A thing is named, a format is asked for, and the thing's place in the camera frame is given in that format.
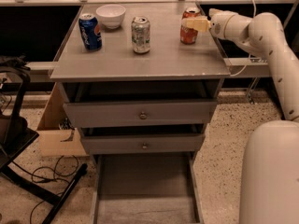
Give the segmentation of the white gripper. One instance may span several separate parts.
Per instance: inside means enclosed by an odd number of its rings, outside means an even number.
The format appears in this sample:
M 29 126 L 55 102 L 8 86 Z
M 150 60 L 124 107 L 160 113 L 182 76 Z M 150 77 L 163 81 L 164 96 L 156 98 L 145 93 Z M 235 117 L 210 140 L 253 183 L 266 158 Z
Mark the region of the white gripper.
M 233 11 L 211 8 L 208 11 L 210 21 L 207 17 L 189 17 L 182 20 L 182 25 L 202 33 L 209 30 L 218 39 L 235 41 L 236 36 L 229 34 L 227 26 L 230 19 L 236 15 L 237 13 Z

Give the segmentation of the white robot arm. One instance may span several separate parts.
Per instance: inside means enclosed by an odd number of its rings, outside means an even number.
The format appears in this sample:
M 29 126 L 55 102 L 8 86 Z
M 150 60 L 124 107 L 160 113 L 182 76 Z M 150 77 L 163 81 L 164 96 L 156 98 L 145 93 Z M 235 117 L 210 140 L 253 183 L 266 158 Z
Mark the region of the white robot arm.
M 267 60 L 284 119 L 260 125 L 246 144 L 239 224 L 299 224 L 299 60 L 280 19 L 268 12 L 249 18 L 212 8 L 208 17 L 181 24 Z

